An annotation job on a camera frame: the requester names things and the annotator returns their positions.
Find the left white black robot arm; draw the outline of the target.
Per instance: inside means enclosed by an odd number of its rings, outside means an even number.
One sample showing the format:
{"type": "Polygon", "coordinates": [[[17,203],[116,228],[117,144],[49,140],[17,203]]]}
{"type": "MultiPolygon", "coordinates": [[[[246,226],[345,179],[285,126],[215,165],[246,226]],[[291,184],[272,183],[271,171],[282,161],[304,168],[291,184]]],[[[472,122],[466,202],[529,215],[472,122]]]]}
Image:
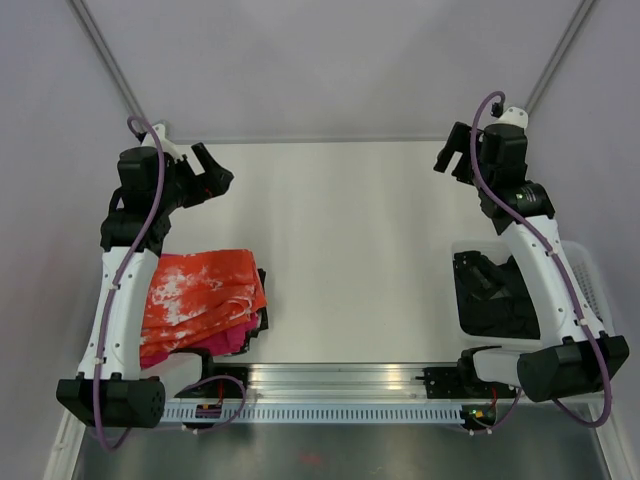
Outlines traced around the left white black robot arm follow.
{"type": "Polygon", "coordinates": [[[146,298],[171,213],[225,194],[234,178],[204,144],[191,150],[200,174],[166,147],[139,146],[119,157],[120,185],[100,228],[101,293],[94,325],[75,376],[59,380],[56,389],[60,404],[87,426],[151,429],[166,400],[184,388],[197,397],[216,389],[216,370],[195,350],[171,355],[149,374],[142,373],[139,357],[146,298]]]}

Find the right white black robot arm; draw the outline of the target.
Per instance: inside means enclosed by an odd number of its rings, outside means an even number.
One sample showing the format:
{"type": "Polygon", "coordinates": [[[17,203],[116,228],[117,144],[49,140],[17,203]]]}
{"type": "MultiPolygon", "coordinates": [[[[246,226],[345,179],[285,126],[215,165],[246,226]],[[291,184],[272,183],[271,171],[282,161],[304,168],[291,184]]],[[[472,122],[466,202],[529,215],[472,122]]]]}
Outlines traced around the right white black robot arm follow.
{"type": "Polygon", "coordinates": [[[484,246],[451,255],[456,317],[475,343],[460,355],[456,384],[469,396],[509,385],[534,402],[609,398],[629,346],[582,292],[554,206],[527,177],[527,147],[524,122],[501,118],[484,129],[455,123],[437,155],[435,171],[451,168],[476,189],[506,254],[497,262],[484,246]]]}

